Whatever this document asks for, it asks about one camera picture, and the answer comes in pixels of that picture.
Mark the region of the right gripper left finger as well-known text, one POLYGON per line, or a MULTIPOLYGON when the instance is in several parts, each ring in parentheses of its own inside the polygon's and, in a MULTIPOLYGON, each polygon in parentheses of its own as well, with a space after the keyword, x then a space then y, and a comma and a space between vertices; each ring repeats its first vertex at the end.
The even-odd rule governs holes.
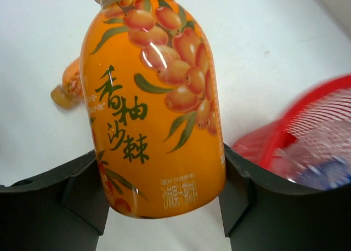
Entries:
POLYGON ((1 186, 1 250, 96 250, 108 212, 90 151, 1 186))

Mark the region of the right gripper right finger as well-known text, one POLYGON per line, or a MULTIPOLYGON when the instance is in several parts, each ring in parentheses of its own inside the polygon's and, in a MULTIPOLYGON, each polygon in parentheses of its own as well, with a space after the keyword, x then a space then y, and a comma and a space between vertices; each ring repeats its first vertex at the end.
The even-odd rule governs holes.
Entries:
POLYGON ((350 250, 350 186, 319 191, 285 180, 224 148, 219 195, 232 250, 350 250))

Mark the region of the clear bottle blue label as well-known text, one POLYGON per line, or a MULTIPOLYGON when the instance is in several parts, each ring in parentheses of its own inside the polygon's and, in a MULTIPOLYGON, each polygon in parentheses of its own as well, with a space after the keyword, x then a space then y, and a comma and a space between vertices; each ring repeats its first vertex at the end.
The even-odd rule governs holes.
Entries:
POLYGON ((295 182, 317 190, 332 190, 350 184, 350 160, 332 156, 316 166, 308 166, 295 182))

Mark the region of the large clear plastic bottle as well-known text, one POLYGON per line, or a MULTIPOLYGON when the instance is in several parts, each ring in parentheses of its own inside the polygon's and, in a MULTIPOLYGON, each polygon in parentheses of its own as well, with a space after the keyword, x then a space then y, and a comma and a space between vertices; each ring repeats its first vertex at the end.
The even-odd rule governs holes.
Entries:
POLYGON ((308 166, 321 164, 332 156, 350 160, 350 122, 329 121, 297 139, 285 149, 277 149, 270 171, 295 182, 308 166))

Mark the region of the orange juice bottle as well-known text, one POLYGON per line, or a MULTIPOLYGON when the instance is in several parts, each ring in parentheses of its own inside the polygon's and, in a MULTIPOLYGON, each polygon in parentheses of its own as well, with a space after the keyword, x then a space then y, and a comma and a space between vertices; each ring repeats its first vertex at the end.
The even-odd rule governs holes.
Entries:
POLYGON ((51 99, 62 109, 72 109, 83 100, 79 61, 80 58, 75 59, 64 70, 62 83, 50 93, 51 99))

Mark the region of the orange bottle patterned label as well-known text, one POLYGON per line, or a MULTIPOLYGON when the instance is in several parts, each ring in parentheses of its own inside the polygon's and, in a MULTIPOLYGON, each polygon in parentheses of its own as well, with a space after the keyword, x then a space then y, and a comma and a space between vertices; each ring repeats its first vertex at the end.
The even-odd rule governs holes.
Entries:
POLYGON ((214 62, 176 0, 95 0, 80 72, 110 207, 137 219, 215 199, 225 156, 214 62))

